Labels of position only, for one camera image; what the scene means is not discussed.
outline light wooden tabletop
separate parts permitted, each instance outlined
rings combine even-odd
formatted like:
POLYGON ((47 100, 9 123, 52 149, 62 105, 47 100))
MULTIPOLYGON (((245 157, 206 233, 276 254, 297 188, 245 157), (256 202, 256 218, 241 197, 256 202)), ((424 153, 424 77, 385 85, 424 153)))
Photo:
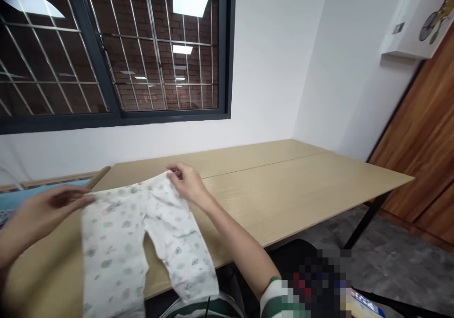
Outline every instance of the light wooden tabletop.
MULTIPOLYGON (((285 140, 119 163, 93 190, 143 181, 177 160, 200 172, 208 190, 262 246, 412 180, 394 171, 285 140)), ((211 222, 198 208, 191 209, 215 266, 230 262, 211 222)), ((150 298, 171 285, 147 236, 144 248, 150 266, 145 297, 150 298)), ((80 213, 76 212, 14 264, 6 295, 7 302, 19 310, 21 317, 81 317, 82 289, 80 213)))

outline person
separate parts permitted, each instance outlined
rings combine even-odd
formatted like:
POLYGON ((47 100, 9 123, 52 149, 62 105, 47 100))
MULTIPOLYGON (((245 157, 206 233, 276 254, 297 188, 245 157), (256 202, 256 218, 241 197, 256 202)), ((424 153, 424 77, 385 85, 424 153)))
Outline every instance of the person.
MULTIPOLYGON (((298 301, 293 303, 291 297, 287 297, 290 293, 268 253, 219 205, 205 188, 198 172, 180 162, 167 168, 172 171, 168 173, 168 177, 180 196, 202 209, 218 230, 240 273, 240 282, 246 282, 253 296, 260 302, 260 316, 279 317, 283 310, 304 311, 304 305, 298 301)), ((50 234, 71 213, 95 200, 95 197, 88 193, 89 190, 85 188, 63 185, 24 201, 13 218, 0 231, 0 291, 3 292, 8 271, 21 253, 50 234)), ((294 252, 288 249, 287 252, 280 254, 281 258, 278 260, 284 262, 284 265, 289 265, 289 255, 294 252)), ((299 259, 293 259, 292 268, 298 268, 299 259)), ((294 274, 288 272, 288 276, 294 277, 294 274)), ((188 305, 177 299, 166 307, 161 318, 173 318, 177 314, 191 317, 206 317, 209 314, 242 318, 244 308, 239 307, 231 296, 220 293, 219 296, 188 305)))

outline left hand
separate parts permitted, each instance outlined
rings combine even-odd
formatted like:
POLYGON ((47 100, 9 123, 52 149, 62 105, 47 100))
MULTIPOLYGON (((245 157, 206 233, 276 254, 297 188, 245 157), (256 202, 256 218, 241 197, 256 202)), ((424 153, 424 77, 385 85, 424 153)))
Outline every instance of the left hand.
POLYGON ((90 190, 62 185, 25 199, 0 231, 0 263, 14 261, 23 251, 49 235, 71 213, 95 201, 90 190))

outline window frame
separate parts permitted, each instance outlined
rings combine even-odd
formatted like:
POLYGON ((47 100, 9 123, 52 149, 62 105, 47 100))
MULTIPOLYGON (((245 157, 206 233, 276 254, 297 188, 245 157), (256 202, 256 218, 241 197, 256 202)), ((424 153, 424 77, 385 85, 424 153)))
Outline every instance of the window frame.
POLYGON ((121 110, 88 0, 70 2, 109 112, 4 117, 0 119, 0 134, 231 118, 235 0, 218 0, 218 107, 137 112, 121 110))

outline white baby pants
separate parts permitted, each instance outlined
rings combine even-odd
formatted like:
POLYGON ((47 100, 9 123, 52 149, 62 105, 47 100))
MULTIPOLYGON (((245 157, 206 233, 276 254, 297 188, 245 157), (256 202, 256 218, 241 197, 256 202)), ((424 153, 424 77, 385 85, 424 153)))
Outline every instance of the white baby pants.
POLYGON ((166 174, 93 193, 82 211, 84 318, 145 317, 145 231, 184 302, 219 293, 199 227, 166 174))

